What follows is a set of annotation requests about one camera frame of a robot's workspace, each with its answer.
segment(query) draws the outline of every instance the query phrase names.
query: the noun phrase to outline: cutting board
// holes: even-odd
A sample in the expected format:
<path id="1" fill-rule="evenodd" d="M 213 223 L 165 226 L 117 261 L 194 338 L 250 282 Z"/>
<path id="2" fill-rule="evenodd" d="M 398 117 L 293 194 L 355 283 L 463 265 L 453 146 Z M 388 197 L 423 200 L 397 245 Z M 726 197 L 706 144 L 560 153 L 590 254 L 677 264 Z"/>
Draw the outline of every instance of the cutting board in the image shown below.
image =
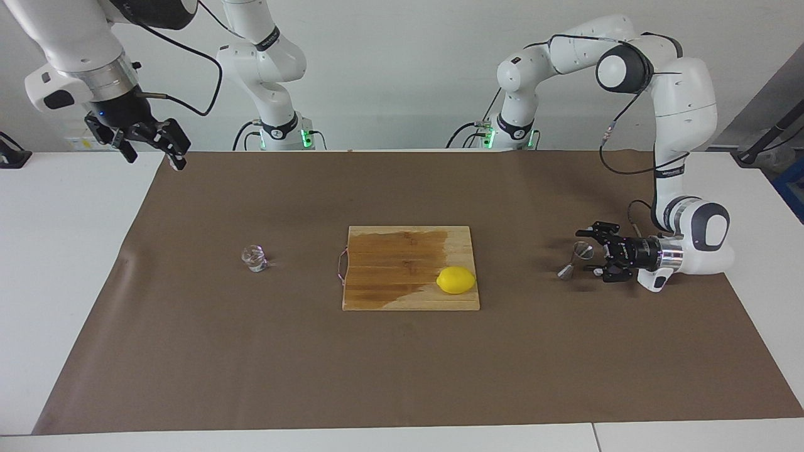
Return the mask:
<path id="1" fill-rule="evenodd" d="M 458 295 L 436 284 L 446 267 L 475 274 L 468 226 L 350 226 L 343 310 L 479 310 L 478 285 Z"/>

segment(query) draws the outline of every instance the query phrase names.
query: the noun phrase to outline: white table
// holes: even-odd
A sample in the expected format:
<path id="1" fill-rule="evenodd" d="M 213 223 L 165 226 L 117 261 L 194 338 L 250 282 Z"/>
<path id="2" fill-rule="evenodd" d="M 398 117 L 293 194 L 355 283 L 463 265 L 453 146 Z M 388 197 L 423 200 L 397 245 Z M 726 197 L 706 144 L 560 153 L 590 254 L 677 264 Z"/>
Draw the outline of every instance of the white table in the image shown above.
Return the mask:
<path id="1" fill-rule="evenodd" d="M 161 158 L 36 154 L 0 172 L 0 434 L 31 432 Z M 726 154 L 693 154 L 685 181 L 728 208 L 728 279 L 804 400 L 804 227 L 759 171 Z M 0 438 L 0 451 L 95 449 L 787 451 L 804 450 L 804 418 Z"/>

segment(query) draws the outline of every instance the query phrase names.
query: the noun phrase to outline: small glass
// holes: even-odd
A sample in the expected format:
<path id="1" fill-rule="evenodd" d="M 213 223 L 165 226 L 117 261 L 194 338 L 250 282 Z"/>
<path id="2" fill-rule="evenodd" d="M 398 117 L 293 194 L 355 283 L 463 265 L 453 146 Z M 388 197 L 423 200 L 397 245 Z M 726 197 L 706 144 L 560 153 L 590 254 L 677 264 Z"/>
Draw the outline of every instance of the small glass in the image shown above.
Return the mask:
<path id="1" fill-rule="evenodd" d="M 259 273 L 268 268 L 268 259 L 265 258 L 265 252 L 258 244 L 251 244 L 245 247 L 242 258 L 248 269 L 254 273 Z"/>
<path id="2" fill-rule="evenodd" d="M 595 255 L 595 250 L 592 245 L 584 242 L 584 241 L 577 241 L 572 245 L 572 256 L 569 258 L 569 263 L 563 267 L 563 269 L 559 270 L 558 278 L 561 281 L 569 281 L 572 279 L 572 271 L 575 269 L 575 258 L 581 259 L 583 261 L 588 261 L 592 259 Z"/>

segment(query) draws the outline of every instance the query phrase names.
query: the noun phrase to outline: yellow lemon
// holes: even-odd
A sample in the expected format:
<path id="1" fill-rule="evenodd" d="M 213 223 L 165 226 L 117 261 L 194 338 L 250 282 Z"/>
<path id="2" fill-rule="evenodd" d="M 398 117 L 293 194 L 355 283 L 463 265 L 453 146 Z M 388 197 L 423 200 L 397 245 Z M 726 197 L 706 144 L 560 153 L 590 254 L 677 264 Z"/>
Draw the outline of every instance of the yellow lemon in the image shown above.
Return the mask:
<path id="1" fill-rule="evenodd" d="M 464 267 L 447 267 L 438 274 L 436 284 L 447 294 L 463 294 L 474 286 L 474 275 Z"/>

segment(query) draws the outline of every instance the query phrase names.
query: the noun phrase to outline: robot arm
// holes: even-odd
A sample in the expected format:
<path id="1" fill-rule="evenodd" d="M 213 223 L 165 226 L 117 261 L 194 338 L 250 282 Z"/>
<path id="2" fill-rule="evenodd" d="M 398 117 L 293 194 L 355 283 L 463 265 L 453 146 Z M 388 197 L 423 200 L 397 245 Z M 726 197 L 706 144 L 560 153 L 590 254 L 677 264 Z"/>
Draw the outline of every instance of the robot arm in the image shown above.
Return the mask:
<path id="1" fill-rule="evenodd" d="M 562 35 L 593 36 L 611 41 L 573 39 Z M 497 149 L 525 147 L 539 107 L 536 87 L 550 77 L 594 66 L 606 51 L 617 45 L 617 40 L 636 36 L 634 26 L 626 16 L 612 14 L 508 56 L 497 68 L 497 81 L 506 92 L 502 111 L 494 119 L 484 145 Z"/>
<path id="2" fill-rule="evenodd" d="M 307 61 L 274 23 L 262 0 L 223 0 L 238 43 L 220 48 L 217 60 L 227 79 L 238 84 L 260 114 L 265 149 L 294 150 L 313 146 L 307 133 L 312 122 L 293 109 L 287 89 L 279 83 L 301 79 Z"/>
<path id="3" fill-rule="evenodd" d="M 175 169 L 184 168 L 190 141 L 174 119 L 157 121 L 151 115 L 134 66 L 110 26 L 135 18 L 145 25 L 181 28 L 192 19 L 195 0 L 71 0 L 57 12 L 48 0 L 5 1 L 47 58 L 25 79 L 34 106 L 48 111 L 84 104 L 85 121 L 98 141 L 119 149 L 129 162 L 137 157 L 128 143 L 134 140 L 164 151 Z"/>
<path id="4" fill-rule="evenodd" d="M 584 36 L 602 40 L 584 39 Z M 687 152 L 704 144 L 717 125 L 712 80 L 703 61 L 684 57 L 674 39 L 645 33 L 637 36 L 623 15 L 597 18 L 546 43 L 518 51 L 498 67 L 506 91 L 502 111 L 486 135 L 487 147 L 523 148 L 532 134 L 538 98 L 536 86 L 555 75 L 597 65 L 597 82 L 610 92 L 653 97 L 655 194 L 652 217 L 671 237 L 620 237 L 619 226 L 597 222 L 578 231 L 604 245 L 607 264 L 598 269 L 604 281 L 638 281 L 660 291 L 676 272 L 713 274 L 725 271 L 734 252 L 726 241 L 726 209 L 686 195 L 682 179 Z M 604 137 L 608 139 L 613 127 Z"/>
<path id="5" fill-rule="evenodd" d="M 734 251 L 726 241 L 728 211 L 718 203 L 687 195 L 683 189 L 685 156 L 703 145 L 717 127 L 715 90 L 706 64 L 683 56 L 673 39 L 648 34 L 607 51 L 597 64 L 597 81 L 610 92 L 639 94 L 647 90 L 653 98 L 656 141 L 651 216 L 656 227 L 672 234 L 621 238 L 616 236 L 617 230 L 601 223 L 591 227 L 591 234 L 579 231 L 605 246 L 604 280 L 614 267 L 625 270 L 621 275 L 638 269 L 639 283 L 659 292 L 673 273 L 714 274 L 728 269 L 734 262 Z M 630 252 L 621 258 L 616 249 Z"/>

